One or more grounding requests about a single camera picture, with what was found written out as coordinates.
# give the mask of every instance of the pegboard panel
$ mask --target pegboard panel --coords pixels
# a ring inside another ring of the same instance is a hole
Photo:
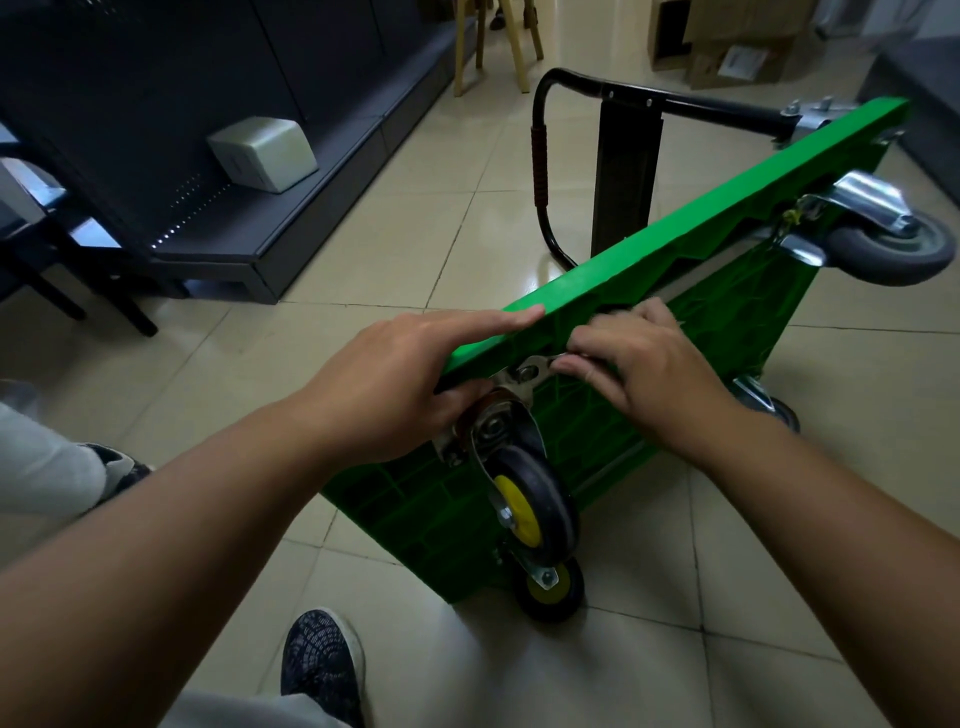
[[[60,0],[0,14],[0,116],[143,253],[229,184],[208,134],[300,121],[248,0]]]

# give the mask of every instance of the caster wheel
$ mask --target caster wheel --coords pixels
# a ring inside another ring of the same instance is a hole
[[[531,619],[556,623],[570,619],[584,602],[584,573],[576,559],[556,567],[557,585],[544,589],[514,561],[513,587],[516,603]]]
[[[791,430],[793,430],[798,434],[800,433],[800,418],[797,417],[797,413],[794,412],[792,409],[790,409],[790,407],[788,407],[782,401],[778,400],[776,397],[770,398],[770,402],[772,402],[774,405],[773,412],[770,412],[770,410],[763,407],[762,404],[760,404],[758,401],[756,401],[752,397],[744,397],[742,399],[741,398],[738,398],[738,399],[740,403],[743,404],[744,406],[749,407],[755,412],[764,412],[764,413],[772,414],[774,417],[776,417],[778,420],[780,420],[782,423],[788,426]]]
[[[821,247],[831,265],[856,279],[878,285],[915,285],[943,271],[956,254],[956,239],[939,221],[915,215],[913,237],[896,237],[878,228],[837,228]]]
[[[573,498],[542,455],[519,445],[495,450],[484,462],[510,509],[498,515],[515,547],[531,562],[549,567],[569,558],[580,539],[580,517]]]

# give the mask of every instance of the black metal handle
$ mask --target black metal handle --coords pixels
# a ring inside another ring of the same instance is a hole
[[[604,81],[566,68],[551,68],[540,79],[534,92],[533,119],[530,127],[530,144],[533,157],[534,206],[540,222],[540,232],[554,260],[564,270],[577,266],[573,258],[567,255],[557,242],[550,227],[547,214],[549,202],[547,183],[546,122],[544,110],[546,95],[551,86],[561,85],[570,90],[604,101],[638,109],[659,109],[662,113],[671,113],[688,119],[697,119],[711,124],[721,124],[745,132],[761,133],[772,136],[775,141],[785,141],[793,135],[799,116],[787,116],[776,109],[755,107],[749,104],[737,104],[731,101],[709,99],[682,93],[663,91],[615,81]]]

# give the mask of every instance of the gray rubber wheel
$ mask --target gray rubber wheel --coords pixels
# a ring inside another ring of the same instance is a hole
[[[956,238],[938,220],[917,214],[917,234],[902,238],[879,228],[847,226],[821,242],[831,265],[878,285],[915,285],[943,271],[956,255]]]

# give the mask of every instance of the black patterned sneaker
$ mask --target black patterned sneaker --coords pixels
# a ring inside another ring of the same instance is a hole
[[[280,694],[302,692],[350,728],[364,728],[364,672],[363,647],[349,623],[329,609],[312,609],[287,634]]]
[[[137,462],[118,449],[108,448],[106,445],[97,445],[96,443],[77,444],[82,448],[92,449],[107,471],[107,483],[104,485],[104,494],[97,501],[98,505],[123,493],[154,471],[151,466]]]

